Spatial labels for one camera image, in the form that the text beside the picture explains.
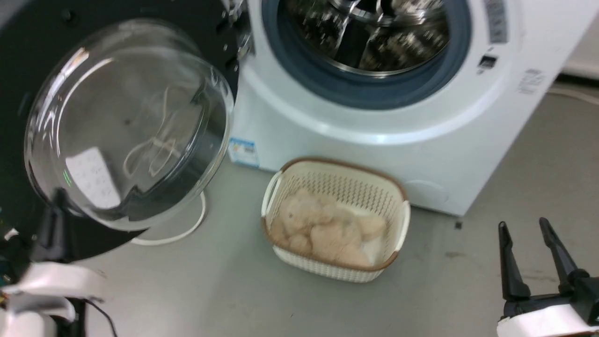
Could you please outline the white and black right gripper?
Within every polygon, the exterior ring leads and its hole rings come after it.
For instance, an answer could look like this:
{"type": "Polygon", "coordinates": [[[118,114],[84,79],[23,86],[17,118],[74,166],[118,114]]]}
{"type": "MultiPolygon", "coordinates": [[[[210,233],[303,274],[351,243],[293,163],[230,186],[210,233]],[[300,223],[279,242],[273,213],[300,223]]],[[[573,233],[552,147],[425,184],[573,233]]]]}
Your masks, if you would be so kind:
{"type": "Polygon", "coordinates": [[[504,315],[497,323],[499,337],[596,337],[598,335],[598,278],[578,267],[554,228],[539,218],[550,249],[560,294],[531,296],[521,277],[513,241],[504,221],[498,224],[504,315]]]}

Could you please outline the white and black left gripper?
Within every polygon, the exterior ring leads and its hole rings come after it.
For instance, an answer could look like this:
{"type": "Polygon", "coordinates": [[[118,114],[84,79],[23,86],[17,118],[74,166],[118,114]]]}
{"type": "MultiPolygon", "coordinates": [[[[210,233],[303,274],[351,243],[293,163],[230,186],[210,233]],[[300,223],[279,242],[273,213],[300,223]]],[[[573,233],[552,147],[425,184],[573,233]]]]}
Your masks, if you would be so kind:
{"type": "Polygon", "coordinates": [[[108,294],[105,275],[73,262],[73,238],[69,225],[68,196],[54,190],[39,223],[32,246],[32,261],[21,279],[4,286],[8,303],[6,323],[25,315],[53,320],[54,316],[74,322],[75,305],[70,299],[103,303],[108,294]]]}

